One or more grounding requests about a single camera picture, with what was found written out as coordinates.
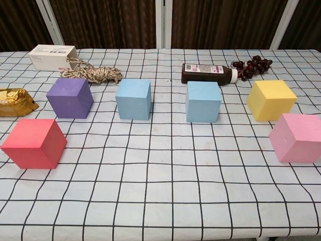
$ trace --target white frame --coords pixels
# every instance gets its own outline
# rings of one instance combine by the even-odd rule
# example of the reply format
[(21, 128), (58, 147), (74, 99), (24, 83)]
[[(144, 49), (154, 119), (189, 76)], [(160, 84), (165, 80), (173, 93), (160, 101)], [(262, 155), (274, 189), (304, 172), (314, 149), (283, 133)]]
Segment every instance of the white frame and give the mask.
[[(49, 0), (36, 0), (36, 2), (53, 43), (55, 45), (65, 45)], [(298, 2), (299, 0), (287, 1), (281, 20), (270, 45), (271, 50), (276, 50), (279, 48)], [(170, 49), (172, 47), (173, 0), (155, 0), (155, 13), (156, 47), (158, 49)]]
[(165, 48), (172, 48), (173, 0), (165, 0)]
[(280, 43), (283, 39), (287, 26), (289, 25), (292, 15), (296, 9), (299, 0), (288, 0), (285, 6), (284, 12), (282, 14), (282, 18), (277, 26), (274, 38), (270, 45), (271, 50), (276, 50), (279, 48)]
[(155, 0), (156, 8), (156, 48), (164, 47), (164, 6), (163, 0)]
[(36, 0), (36, 2), (47, 26), (52, 42), (55, 45), (65, 45), (65, 41), (61, 35), (58, 23), (56, 21), (54, 12), (52, 11), (49, 0)]

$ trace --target white tablecloth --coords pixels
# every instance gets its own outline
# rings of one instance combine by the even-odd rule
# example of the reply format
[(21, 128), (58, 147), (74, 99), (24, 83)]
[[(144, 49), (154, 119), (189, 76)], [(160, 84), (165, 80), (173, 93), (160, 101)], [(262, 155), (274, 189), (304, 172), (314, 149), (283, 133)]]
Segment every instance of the white tablecloth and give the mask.
[[(221, 87), (217, 123), (186, 123), (182, 64), (230, 65), (260, 55), (272, 68)], [(149, 121), (120, 120), (113, 83), (90, 85), (87, 119), (58, 119), (46, 93), (58, 72), (26, 52), (0, 53), (0, 88), (39, 104), (25, 118), (55, 118), (68, 144), (55, 170), (21, 170), (0, 152), (1, 240), (207, 240), (320, 234), (321, 161), (282, 164), (246, 100), (254, 80), (283, 79), (292, 113), (321, 116), (321, 53), (314, 50), (82, 49), (95, 66), (148, 78)], [(0, 144), (18, 118), (0, 118)]]

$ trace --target curtain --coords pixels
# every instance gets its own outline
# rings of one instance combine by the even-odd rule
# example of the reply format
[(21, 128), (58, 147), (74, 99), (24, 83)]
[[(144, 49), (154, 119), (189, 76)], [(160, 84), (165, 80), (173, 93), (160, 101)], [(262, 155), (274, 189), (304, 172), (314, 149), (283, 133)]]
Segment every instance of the curtain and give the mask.
[(35, 0), (0, 0), (0, 52), (53, 44)]
[(320, 0), (300, 0), (279, 48), (316, 49), (321, 51), (320, 16)]
[(155, 0), (50, 0), (50, 3), (66, 45), (156, 47)]
[(173, 0), (172, 48), (268, 49), (287, 0)]

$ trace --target cube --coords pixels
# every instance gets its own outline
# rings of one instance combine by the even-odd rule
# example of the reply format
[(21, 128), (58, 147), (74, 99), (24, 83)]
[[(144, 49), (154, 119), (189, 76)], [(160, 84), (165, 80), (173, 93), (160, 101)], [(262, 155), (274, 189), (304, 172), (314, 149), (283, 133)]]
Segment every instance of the cube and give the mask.
[(59, 78), (46, 96), (58, 118), (86, 119), (94, 102), (86, 79)]
[(270, 133), (280, 162), (313, 163), (321, 156), (321, 120), (312, 114), (283, 114)]
[(186, 94), (186, 121), (216, 122), (221, 102), (221, 92), (216, 82), (189, 81)]
[(22, 169), (55, 169), (66, 144), (54, 119), (20, 119), (1, 149)]
[(258, 122), (276, 121), (288, 113), (297, 97), (283, 80), (255, 81), (247, 105)]
[(116, 93), (119, 118), (147, 121), (151, 107), (150, 80), (123, 79)]

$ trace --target rope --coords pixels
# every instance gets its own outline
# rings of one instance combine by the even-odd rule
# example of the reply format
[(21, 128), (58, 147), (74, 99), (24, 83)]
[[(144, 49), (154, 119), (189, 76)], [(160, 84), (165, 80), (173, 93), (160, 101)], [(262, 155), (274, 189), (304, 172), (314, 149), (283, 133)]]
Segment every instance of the rope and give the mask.
[(110, 80), (117, 84), (122, 79), (120, 70), (115, 67), (95, 68), (90, 63), (73, 57), (67, 58), (67, 62), (78, 64), (78, 66), (74, 70), (63, 69), (60, 72), (60, 76), (63, 78), (85, 78), (88, 82), (97, 84)]

